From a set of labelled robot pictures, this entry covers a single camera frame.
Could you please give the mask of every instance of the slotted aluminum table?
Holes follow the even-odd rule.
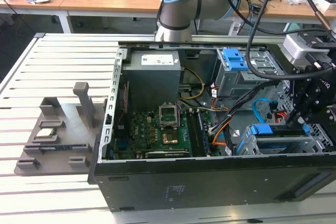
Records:
[[[303,202],[112,214],[98,186],[86,182],[87,175],[16,176],[16,161],[40,114],[43,97],[78,103],[72,87],[76,81],[87,81],[93,101],[103,102],[118,42],[139,40],[153,37],[46,34],[31,41],[0,84],[0,223],[246,223],[251,218],[271,223],[336,223],[336,183]],[[247,37],[195,36],[194,40],[242,42]],[[281,43],[283,38],[255,41]]]

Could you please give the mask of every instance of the desk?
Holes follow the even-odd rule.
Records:
[[[247,42],[248,37],[193,37],[200,43],[204,39],[234,44]],[[257,36],[254,42],[282,43],[283,39]],[[87,81],[93,102],[103,102],[110,92],[118,41],[132,40],[153,41],[153,36],[46,34],[27,46],[0,84],[0,223],[245,223],[251,218],[273,224],[336,223],[335,182],[302,202],[112,214],[98,186],[87,184],[87,175],[16,176],[17,159],[43,97],[79,103],[72,87],[76,81]]]
[[[49,0],[48,2],[36,5],[32,5],[25,0],[6,1],[18,14],[57,15],[61,22],[63,31],[65,33],[72,32],[72,26],[69,17],[67,16],[66,12],[60,11],[59,6],[63,0]],[[0,0],[0,13],[13,14],[14,12],[3,0]]]
[[[50,0],[48,3],[36,5],[29,4],[25,0],[8,0],[8,2],[19,14],[59,16],[64,33],[73,32],[70,16],[101,16],[103,17],[104,27],[107,27],[106,17],[155,18],[160,5],[160,0]],[[244,16],[247,16],[248,6],[244,0],[239,10]],[[0,13],[12,14],[13,11],[0,0]],[[335,16],[336,10],[326,12],[326,17],[330,20]],[[229,34],[236,35],[243,21],[236,13],[227,20],[233,21]],[[319,24],[319,21],[308,5],[290,6],[283,0],[270,1],[261,21]],[[202,23],[203,21],[200,20],[198,24],[199,30],[202,30]]]
[[[261,4],[257,0],[251,0],[253,3]],[[247,17],[248,5],[245,0],[241,0],[239,11]],[[336,10],[328,10],[325,17],[333,20],[336,17]],[[237,35],[243,20],[234,13],[232,17],[233,23],[230,28],[229,35]],[[308,4],[289,5],[285,0],[271,0],[267,4],[267,10],[261,18],[261,22],[274,22],[274,23],[300,23],[300,24],[320,24],[315,17],[314,12]]]

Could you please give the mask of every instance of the label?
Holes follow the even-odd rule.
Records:
[[[229,147],[225,147],[225,152],[227,155],[231,156],[232,155],[232,151],[229,149]]]
[[[235,131],[233,131],[232,136],[240,136],[240,132],[239,132],[239,130],[235,130]]]
[[[173,55],[143,55],[141,65],[174,65]]]
[[[181,199],[181,195],[184,193],[185,186],[167,186],[164,192],[165,201],[174,201],[176,199]]]
[[[211,89],[212,97],[217,98],[217,90]]]

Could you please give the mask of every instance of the metal frame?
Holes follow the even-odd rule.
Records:
[[[108,28],[107,17],[138,17],[138,18],[155,18],[156,13],[145,12],[114,12],[114,11],[95,11],[95,10],[66,10],[66,9],[35,9],[35,8],[14,8],[18,14],[35,14],[35,15],[57,15],[64,33],[73,33],[74,29],[71,24],[70,16],[95,16],[102,17],[103,27]],[[0,8],[0,13],[13,14],[9,8]],[[223,20],[231,20],[232,24],[229,30],[229,36],[237,36],[237,32],[243,23],[243,20],[237,16],[230,17]],[[300,23],[300,24],[319,24],[320,22],[315,19],[302,19],[302,18],[262,18],[261,22],[273,23]],[[197,30],[202,31],[203,20],[198,21]]]

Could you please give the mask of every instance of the electronic equipment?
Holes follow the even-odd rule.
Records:
[[[317,112],[295,105],[303,84],[252,74],[245,45],[119,42],[90,166],[111,211],[300,201],[336,179],[335,135],[298,119]],[[281,75],[288,53],[260,42],[250,57]]]

